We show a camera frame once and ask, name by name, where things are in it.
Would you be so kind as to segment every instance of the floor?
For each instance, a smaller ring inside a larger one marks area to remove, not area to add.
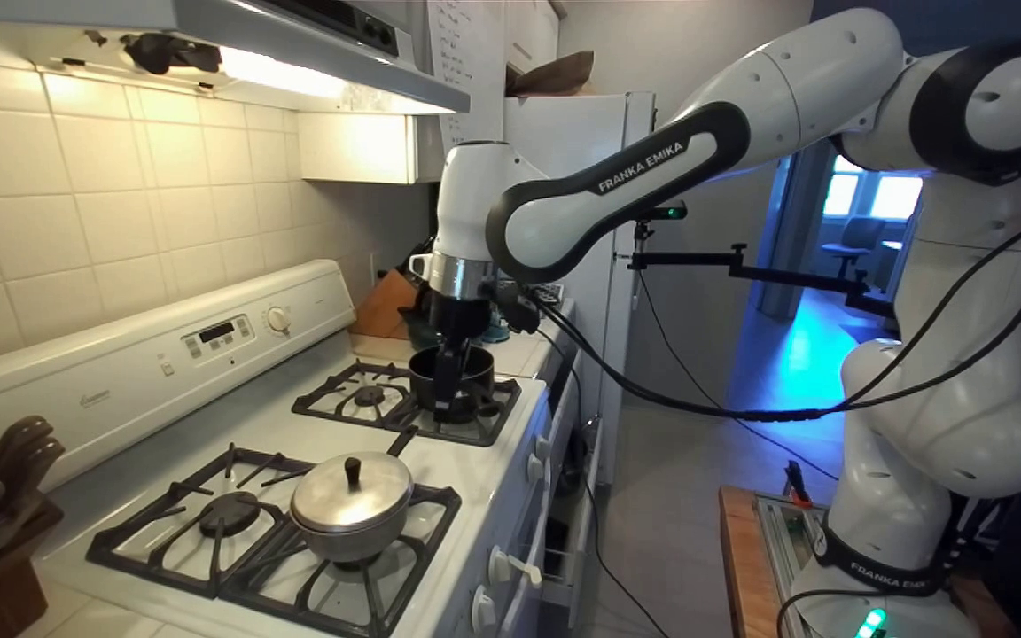
[[[805,293],[794,324],[755,319],[750,384],[736,403],[808,409],[841,396],[841,362],[876,319]],[[613,586],[600,561],[585,561],[579,638],[723,638],[729,609],[720,552],[720,485],[755,493],[785,490],[791,449],[805,461],[813,499],[833,498],[841,470],[841,417],[805,424],[740,424],[627,401],[619,417],[619,463],[600,544],[606,568],[643,600],[662,632]]]

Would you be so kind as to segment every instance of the kitchen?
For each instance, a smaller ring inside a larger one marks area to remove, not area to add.
[[[590,89],[645,89],[662,109],[675,109],[695,77],[813,19],[813,4],[662,4],[656,13],[619,4],[564,8],[552,50],[594,50],[600,70]],[[656,50],[627,57],[627,45],[609,45],[616,33],[643,34]],[[379,265],[427,241],[431,188],[303,182],[298,147],[290,109],[108,80],[61,85],[0,66],[0,353],[305,258],[336,258],[351,298],[364,298]],[[695,190],[688,232],[701,241],[685,234],[682,245],[726,247],[759,238],[765,199],[769,169]],[[733,362],[747,290],[723,277],[685,277],[668,286],[676,285],[726,307],[701,313],[709,325],[691,340],[691,353]],[[652,350],[633,350],[631,368],[668,391],[682,384]],[[723,368],[729,364],[701,368],[720,396],[729,384]]]

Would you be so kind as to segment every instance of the range hood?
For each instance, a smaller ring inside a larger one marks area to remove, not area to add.
[[[468,109],[414,66],[403,30],[345,0],[0,0],[0,43],[44,66],[255,89],[305,109]]]

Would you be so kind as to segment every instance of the pot handle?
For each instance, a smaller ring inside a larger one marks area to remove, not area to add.
[[[345,461],[345,483],[349,483],[351,493],[362,490],[362,457],[349,457]]]
[[[391,442],[391,457],[399,457],[414,434],[414,424],[399,429],[399,437]]]

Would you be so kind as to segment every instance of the black burner grate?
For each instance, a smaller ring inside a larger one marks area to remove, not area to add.
[[[284,453],[227,446],[158,499],[100,532],[85,558],[305,626],[385,638],[431,563],[462,498],[414,485],[396,544],[369,563],[340,568],[318,561],[293,521],[271,505],[275,493],[288,498],[308,469]]]
[[[475,417],[435,417],[406,391],[406,368],[356,362],[321,385],[293,401],[293,414],[330,417],[345,424],[394,429],[414,424],[417,437],[494,446],[519,401],[515,379],[495,379]]]

